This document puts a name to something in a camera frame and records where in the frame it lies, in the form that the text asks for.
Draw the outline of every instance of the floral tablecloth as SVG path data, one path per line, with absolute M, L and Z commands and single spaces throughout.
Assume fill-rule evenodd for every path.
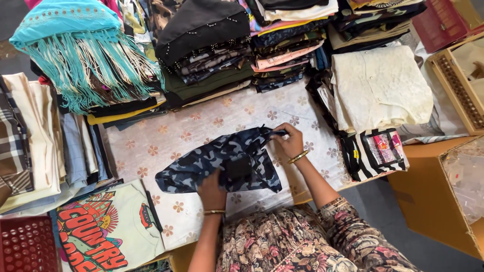
M 304 80 L 300 80 L 267 93 L 256 93 L 254 88 L 240 90 L 140 121 L 122 132 L 115 127 L 105 131 L 106 147 L 112 153 L 118 176 L 125 181 L 141 178 L 150 191 L 167 250 L 198 239 L 202 204 L 195 193 L 162 192 L 154 176 L 183 154 L 221 135 L 262 125 L 275 128 L 289 122 L 303 132 L 304 148 L 310 151 L 308 158 L 334 189 L 351 183 L 336 138 L 304 87 Z M 229 193 L 228 220 L 310 197 L 302 175 L 294 165 L 287 164 L 288 158 L 278 144 L 271 141 L 266 148 L 283 190 L 278 194 L 270 189 Z

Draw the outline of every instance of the gold bracelet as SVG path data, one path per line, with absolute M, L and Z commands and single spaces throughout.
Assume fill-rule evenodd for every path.
M 208 210 L 204 211 L 203 215 L 215 214 L 215 213 L 225 213 L 225 210 Z
M 301 159 L 302 157 L 306 156 L 306 154 L 309 153 L 309 150 L 304 150 L 301 154 L 297 155 L 295 158 L 293 159 L 290 159 L 287 164 L 292 164 L 294 163 L 295 161 Z

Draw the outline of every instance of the plaid shirt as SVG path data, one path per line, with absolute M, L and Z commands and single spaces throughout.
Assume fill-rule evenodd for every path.
M 13 196 L 32 191 L 31 170 L 27 128 L 0 76 L 0 191 L 6 190 L 5 185 Z

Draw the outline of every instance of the floor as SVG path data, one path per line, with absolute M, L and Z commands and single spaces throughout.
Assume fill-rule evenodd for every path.
M 0 0 L 0 74 L 26 73 L 30 80 L 29 57 L 14 50 L 8 39 L 29 11 L 21 0 Z M 484 271 L 484 262 L 446 245 L 415 233 L 407 228 L 390 185 L 375 180 L 341 192 L 373 227 L 378 228 L 418 268 L 426 272 Z

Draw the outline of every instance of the turquoise fringe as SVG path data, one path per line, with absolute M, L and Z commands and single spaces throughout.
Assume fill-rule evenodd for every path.
M 57 91 L 62 93 L 67 103 L 61 106 L 77 114 L 87 114 L 92 105 L 110 104 L 110 101 L 105 101 L 89 86 L 88 70 L 110 88 L 116 98 L 113 102 L 147 97 L 153 92 L 153 88 L 143 82 L 143 79 L 148 81 L 145 69 L 151 70 L 160 81 L 161 88 L 165 89 L 165 79 L 159 64 L 148 59 L 132 37 L 121 33 L 117 36 L 117 43 L 97 39 L 109 36 L 105 30 L 83 32 L 82 36 L 79 39 L 79 33 L 76 33 L 76 38 L 72 33 L 62 33 L 19 48 L 30 55 Z M 123 77 L 129 79 L 132 88 L 123 85 Z

